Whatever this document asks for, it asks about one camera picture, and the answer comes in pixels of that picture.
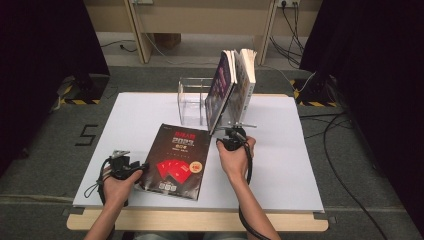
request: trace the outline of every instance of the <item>clear acrylic box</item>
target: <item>clear acrylic box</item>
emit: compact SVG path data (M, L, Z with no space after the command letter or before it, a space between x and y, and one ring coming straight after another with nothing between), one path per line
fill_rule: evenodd
M205 99L212 78L180 78L178 84L178 109L181 125L207 126Z

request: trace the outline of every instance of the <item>upright book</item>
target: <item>upright book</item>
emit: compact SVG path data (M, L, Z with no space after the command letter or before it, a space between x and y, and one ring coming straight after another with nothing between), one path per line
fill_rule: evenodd
M224 50L221 52L211 88L205 99L206 122L210 135L215 132L236 83L234 52Z
M251 49L241 49L240 53L234 51L237 84L228 104L233 123L243 123L249 107L250 98L256 84L255 57L256 52Z
M137 189L197 200L211 137L206 130L162 124Z
M256 84L256 52L250 49L224 50L205 101L208 130L212 135L224 112L226 125L243 123Z

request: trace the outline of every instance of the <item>person's right hand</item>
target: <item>person's right hand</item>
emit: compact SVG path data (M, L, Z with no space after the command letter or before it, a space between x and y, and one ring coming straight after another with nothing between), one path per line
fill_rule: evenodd
M256 139L248 136L247 143L250 146L250 153L253 157L253 148L256 144ZM228 151L220 141L216 142L216 146L219 151L222 169L227 174L228 178L230 180L234 178L244 179L247 172L247 155L244 147L240 147L235 151Z

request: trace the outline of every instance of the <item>gray floor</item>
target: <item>gray floor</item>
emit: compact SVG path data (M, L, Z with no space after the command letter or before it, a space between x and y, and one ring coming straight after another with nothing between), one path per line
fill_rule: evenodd
M131 39L131 34L99 33L101 44ZM131 42L124 43L133 49ZM86 167L101 136L118 92L176 92L180 76L207 77L214 73L222 49L249 47L248 37L226 36L223 41L213 37L183 36L173 50L155 52L147 65L140 64L136 52L126 52L118 44L103 48L111 77L100 104L64 104L46 120L38 135L28 146L29 157L15 160L0 179L0 239L82 239L85 232L66 227L67 214ZM298 71L279 56L272 46L268 49L268 66L283 70L287 79L307 78L310 73ZM257 67L256 93L283 93L293 96L284 75L267 67ZM340 113L338 106L298 106L300 116ZM422 239L387 179L374 168L369 153L352 129L347 116L332 128L323 143L323 131L332 117L302 120L305 141L312 168L330 228L323 233L281 233L283 239L383 239L370 218L364 213L336 178L375 219L388 239ZM95 135L90 146L80 134L87 124L87 134ZM114 239L120 239L117 232Z

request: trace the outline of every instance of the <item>hand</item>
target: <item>hand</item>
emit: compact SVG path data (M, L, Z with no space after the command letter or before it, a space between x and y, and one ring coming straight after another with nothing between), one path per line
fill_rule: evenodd
M114 177L106 177L104 179L103 191L105 194L105 205L113 205L123 207L128 199L134 182L140 179L143 174L142 170L134 172L126 180L118 180Z
M247 136L247 143L250 146L250 153L253 157L253 148L256 144L256 139ZM219 151L221 159L221 166L228 178L245 178L247 172L247 155L244 147L240 147L235 151L228 151L225 149L224 144L217 141L216 146Z

